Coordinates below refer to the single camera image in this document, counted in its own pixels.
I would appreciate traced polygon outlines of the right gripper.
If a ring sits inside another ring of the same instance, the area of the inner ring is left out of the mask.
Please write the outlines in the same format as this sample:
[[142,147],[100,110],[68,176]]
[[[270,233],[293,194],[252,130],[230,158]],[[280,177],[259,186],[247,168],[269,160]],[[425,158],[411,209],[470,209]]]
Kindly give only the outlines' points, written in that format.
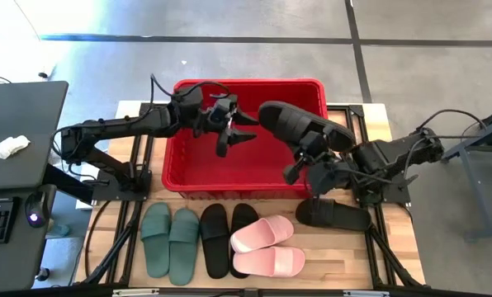
[[[310,163],[328,155],[329,142],[324,134],[309,131],[300,140],[300,156],[294,164],[288,165],[282,174],[288,185],[293,185],[300,177],[300,172]],[[341,158],[322,159],[309,166],[306,180],[314,196],[323,195],[332,189],[345,189],[351,181],[352,168]]]

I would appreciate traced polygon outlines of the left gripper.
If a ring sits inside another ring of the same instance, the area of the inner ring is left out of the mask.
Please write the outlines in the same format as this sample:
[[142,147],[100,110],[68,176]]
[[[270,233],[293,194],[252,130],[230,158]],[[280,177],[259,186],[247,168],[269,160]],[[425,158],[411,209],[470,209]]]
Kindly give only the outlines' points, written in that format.
[[240,144],[252,139],[257,135],[254,132],[237,130],[231,127],[232,121],[236,125],[259,125],[258,121],[252,116],[243,112],[238,108],[238,97],[234,94],[220,99],[228,99],[231,101],[231,110],[229,120],[226,123],[216,124],[209,119],[210,112],[213,106],[208,107],[204,111],[200,111],[194,125],[194,137],[198,138],[202,134],[218,134],[216,143],[216,155],[224,158],[227,155],[228,148],[236,144]]

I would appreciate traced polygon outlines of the black ribbed-strap slide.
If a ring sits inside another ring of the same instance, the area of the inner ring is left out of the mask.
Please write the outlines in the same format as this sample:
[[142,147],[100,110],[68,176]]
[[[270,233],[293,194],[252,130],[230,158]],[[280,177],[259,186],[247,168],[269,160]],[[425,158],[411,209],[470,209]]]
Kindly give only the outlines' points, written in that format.
[[309,132],[326,136],[329,148],[343,152],[356,145],[348,128],[283,101],[266,101],[258,110],[258,122],[276,139],[297,146]]
[[367,210],[320,198],[303,200],[296,208],[296,219],[311,227],[352,231],[366,231],[372,224]]

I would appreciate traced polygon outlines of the black smooth-strap slide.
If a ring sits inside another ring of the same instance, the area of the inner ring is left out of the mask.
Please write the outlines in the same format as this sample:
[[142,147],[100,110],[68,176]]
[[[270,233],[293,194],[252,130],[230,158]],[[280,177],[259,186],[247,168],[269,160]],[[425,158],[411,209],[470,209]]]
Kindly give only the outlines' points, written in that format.
[[201,242],[210,278],[221,279],[229,273],[229,227],[222,204],[206,207],[200,219]]
[[[236,231],[241,228],[246,227],[249,224],[257,221],[259,219],[257,211],[248,204],[237,204],[234,207],[234,212],[231,220],[231,230],[230,234],[233,235]],[[230,273],[233,277],[238,279],[244,279],[248,277],[248,274],[243,274],[234,268],[233,259],[234,259],[235,251],[233,247],[230,247],[229,250],[229,269]]]

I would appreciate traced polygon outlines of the pink slide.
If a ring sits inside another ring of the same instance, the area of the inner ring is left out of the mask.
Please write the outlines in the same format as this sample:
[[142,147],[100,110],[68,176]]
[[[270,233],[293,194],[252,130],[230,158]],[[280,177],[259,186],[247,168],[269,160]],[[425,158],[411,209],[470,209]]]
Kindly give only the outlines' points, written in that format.
[[275,214],[237,230],[231,235],[230,244],[235,252],[246,253],[286,241],[293,234],[292,222]]
[[305,265],[305,253],[297,247],[265,247],[236,253],[233,267],[243,274],[276,278],[298,275]]

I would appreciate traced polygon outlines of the green slide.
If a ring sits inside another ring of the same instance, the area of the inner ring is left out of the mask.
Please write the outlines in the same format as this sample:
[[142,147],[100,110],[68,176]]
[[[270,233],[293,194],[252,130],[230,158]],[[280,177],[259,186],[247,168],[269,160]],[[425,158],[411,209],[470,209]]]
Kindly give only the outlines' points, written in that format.
[[182,208],[174,216],[169,232],[169,273],[173,285],[187,285],[193,277],[199,238],[199,219]]
[[145,212],[140,226],[144,245],[146,270],[150,277],[160,278],[169,271],[169,231],[171,215],[164,202],[152,204]]

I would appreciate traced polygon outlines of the red plastic bin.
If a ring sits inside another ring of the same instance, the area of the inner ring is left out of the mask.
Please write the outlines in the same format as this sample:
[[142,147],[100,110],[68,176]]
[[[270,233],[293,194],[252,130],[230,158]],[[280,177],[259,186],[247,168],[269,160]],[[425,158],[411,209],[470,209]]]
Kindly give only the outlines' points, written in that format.
[[[323,84],[314,78],[212,79],[201,88],[203,105],[212,106],[214,95],[229,89],[242,111],[256,117],[266,101],[284,101],[318,116],[327,117]],[[309,192],[302,178],[285,183],[282,171],[294,162],[290,149],[262,126],[246,129],[257,136],[229,148],[225,157],[215,153],[216,134],[199,138],[180,130],[168,139],[162,183],[187,199],[305,199]]]

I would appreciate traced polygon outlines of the blue-grey metal table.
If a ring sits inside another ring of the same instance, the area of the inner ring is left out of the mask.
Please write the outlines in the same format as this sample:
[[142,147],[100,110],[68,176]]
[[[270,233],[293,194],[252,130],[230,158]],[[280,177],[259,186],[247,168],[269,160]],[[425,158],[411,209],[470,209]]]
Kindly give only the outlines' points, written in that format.
[[461,142],[448,149],[441,159],[442,163],[455,157],[461,160],[477,201],[483,227],[466,233],[468,242],[492,237],[492,115],[485,122],[488,125],[477,136],[462,137]]

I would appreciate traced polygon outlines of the small teal object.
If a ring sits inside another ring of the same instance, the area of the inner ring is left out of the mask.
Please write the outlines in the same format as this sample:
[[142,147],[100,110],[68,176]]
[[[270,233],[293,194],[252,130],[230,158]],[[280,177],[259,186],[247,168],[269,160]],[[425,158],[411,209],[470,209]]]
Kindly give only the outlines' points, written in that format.
[[68,236],[70,228],[66,224],[50,224],[47,229],[47,236],[51,238],[63,238]]

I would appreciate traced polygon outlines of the black computer mouse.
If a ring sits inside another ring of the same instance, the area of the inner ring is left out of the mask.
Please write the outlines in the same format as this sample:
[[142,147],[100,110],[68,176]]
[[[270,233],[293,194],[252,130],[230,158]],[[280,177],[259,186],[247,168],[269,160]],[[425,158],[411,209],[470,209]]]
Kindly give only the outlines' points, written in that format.
[[34,229],[47,228],[50,221],[56,186],[47,184],[37,187],[24,204],[27,223]]

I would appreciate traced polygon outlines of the grey desk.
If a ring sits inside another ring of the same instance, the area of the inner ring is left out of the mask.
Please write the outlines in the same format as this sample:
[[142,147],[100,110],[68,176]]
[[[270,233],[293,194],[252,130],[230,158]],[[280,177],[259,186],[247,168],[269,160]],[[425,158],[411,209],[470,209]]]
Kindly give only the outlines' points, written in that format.
[[26,221],[26,198],[42,180],[69,85],[64,82],[0,84],[0,142],[26,136],[31,142],[0,159],[0,198],[19,197],[20,204],[8,243],[0,244],[0,292],[29,290],[40,268],[47,228]]

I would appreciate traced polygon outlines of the white crumpled cloth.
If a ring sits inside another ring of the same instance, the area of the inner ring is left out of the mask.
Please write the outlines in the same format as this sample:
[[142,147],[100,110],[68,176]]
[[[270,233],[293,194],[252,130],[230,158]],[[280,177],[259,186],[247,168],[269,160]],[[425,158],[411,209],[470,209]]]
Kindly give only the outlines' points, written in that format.
[[30,144],[30,140],[20,135],[17,137],[8,137],[0,142],[0,159],[7,159],[20,150],[23,150]]

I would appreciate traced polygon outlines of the black aluminium frame rails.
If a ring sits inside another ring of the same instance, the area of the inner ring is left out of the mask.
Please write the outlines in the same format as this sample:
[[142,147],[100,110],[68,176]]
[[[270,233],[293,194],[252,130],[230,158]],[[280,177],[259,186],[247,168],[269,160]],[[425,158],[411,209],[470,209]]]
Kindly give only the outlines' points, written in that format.
[[[125,180],[118,181],[123,187],[135,186],[137,184],[136,174],[139,170],[142,172],[150,171],[149,163],[152,156],[154,138],[151,136],[146,138],[142,163],[138,163],[140,144],[141,137],[137,135],[133,139],[129,162],[121,165],[121,167],[124,168],[128,174],[128,177]],[[100,170],[114,176],[114,171],[111,169],[101,167],[99,171]],[[102,183],[98,186],[108,184],[107,181],[98,182]],[[104,258],[99,262],[99,264],[94,269],[91,269],[89,249],[91,247],[91,241],[94,239],[93,234],[97,231],[97,223],[103,212],[107,206],[115,200],[93,201],[98,203],[100,207],[96,207],[92,212],[92,222],[89,225],[86,241],[83,245],[83,271],[86,277],[81,280],[81,282],[83,284],[98,284],[102,279],[105,279],[107,284],[128,285],[130,282],[130,273],[134,258],[136,238],[140,226],[141,211],[145,200],[116,201],[120,204],[120,207],[117,215],[116,227],[111,236],[111,247],[106,252]]]
[[[386,106],[382,103],[329,103],[327,105],[329,118],[341,125],[346,125],[357,136],[357,141],[382,139],[391,141],[390,123],[386,113]],[[390,235],[389,227],[395,215],[400,218],[400,225],[409,230],[409,240],[399,247],[416,248],[413,223],[409,220],[410,214],[398,205],[365,205],[357,194],[353,194],[354,205],[371,214],[371,221],[377,224],[379,233],[384,240]],[[392,269],[392,264],[373,241],[368,233],[364,235],[367,260],[373,285],[384,283],[387,285],[402,285],[401,279]]]

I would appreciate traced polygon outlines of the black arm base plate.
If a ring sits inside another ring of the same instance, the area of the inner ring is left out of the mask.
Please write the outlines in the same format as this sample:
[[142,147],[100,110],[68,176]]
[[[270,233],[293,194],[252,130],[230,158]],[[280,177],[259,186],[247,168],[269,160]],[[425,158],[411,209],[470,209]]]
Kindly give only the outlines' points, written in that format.
[[97,180],[108,182],[107,185],[94,186],[92,199],[97,201],[115,200],[115,201],[143,201],[149,196],[149,189],[152,181],[151,171],[138,171],[136,174],[137,184],[135,186],[123,187],[114,176],[100,170],[97,174]]
[[384,181],[359,177],[352,180],[352,191],[357,200],[364,205],[380,203],[406,204],[410,202],[408,185],[416,178],[407,179],[404,173],[398,173]]

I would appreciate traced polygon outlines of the long black frame bar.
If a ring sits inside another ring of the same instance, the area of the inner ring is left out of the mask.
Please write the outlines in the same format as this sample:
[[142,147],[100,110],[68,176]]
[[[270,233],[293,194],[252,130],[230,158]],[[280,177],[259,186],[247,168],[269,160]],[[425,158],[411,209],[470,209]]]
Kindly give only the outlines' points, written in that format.
[[[86,290],[88,296],[111,297],[113,290],[129,289],[130,287],[121,284],[81,284],[76,283],[72,288]],[[298,289],[202,289],[202,288],[181,288],[181,287],[154,287],[159,289],[159,297],[164,296],[196,296],[196,297],[343,297],[344,290],[298,290]],[[400,287],[400,286],[380,286],[378,291],[387,291],[390,297],[492,297],[492,295],[478,294],[470,292],[460,292],[451,290],[437,290],[428,287]]]

